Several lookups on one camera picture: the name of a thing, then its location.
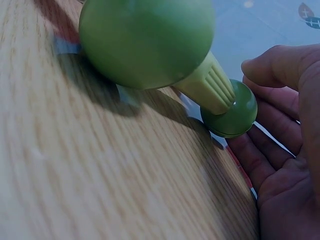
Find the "green cap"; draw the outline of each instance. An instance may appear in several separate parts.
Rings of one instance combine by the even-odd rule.
[[[235,102],[224,114],[215,115],[204,107],[200,108],[204,125],[215,135],[235,138],[252,127],[258,113],[253,92],[241,81],[230,79],[235,93]]]

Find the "bulb base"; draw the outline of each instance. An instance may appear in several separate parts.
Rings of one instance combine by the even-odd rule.
[[[210,51],[200,66],[174,87],[214,115],[226,113],[236,97],[230,80]]]

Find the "green bulb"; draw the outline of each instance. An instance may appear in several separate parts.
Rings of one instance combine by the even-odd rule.
[[[82,47],[118,85],[157,89],[190,75],[214,37],[211,0],[86,0]]]

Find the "green plastic object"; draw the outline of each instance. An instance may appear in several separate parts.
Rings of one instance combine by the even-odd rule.
[[[230,139],[246,133],[256,120],[258,105],[252,91],[241,81],[230,79],[235,99],[233,106],[225,114],[214,115],[201,107],[201,117],[205,126],[217,136]]]
[[[79,36],[92,65],[116,84],[174,86],[211,115],[230,115],[240,100],[210,52],[214,22],[212,0],[86,0]]]

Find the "finger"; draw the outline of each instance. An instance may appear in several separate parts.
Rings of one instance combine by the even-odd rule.
[[[299,121],[299,94],[296,90],[287,86],[282,88],[259,86],[250,81],[246,76],[243,77],[243,83],[245,83],[256,96],[272,104],[291,118]]]
[[[281,169],[287,160],[294,158],[292,154],[280,147],[256,125],[252,126],[248,135],[276,171]]]
[[[256,98],[258,113],[256,121],[295,156],[299,154],[303,139],[300,125],[269,103]]]
[[[258,192],[261,184],[276,171],[247,134],[228,139],[227,142],[245,173],[249,176],[253,188]]]
[[[319,60],[320,44],[307,46],[277,45],[257,58],[242,63],[244,75],[264,87],[288,86],[296,91],[303,72]]]

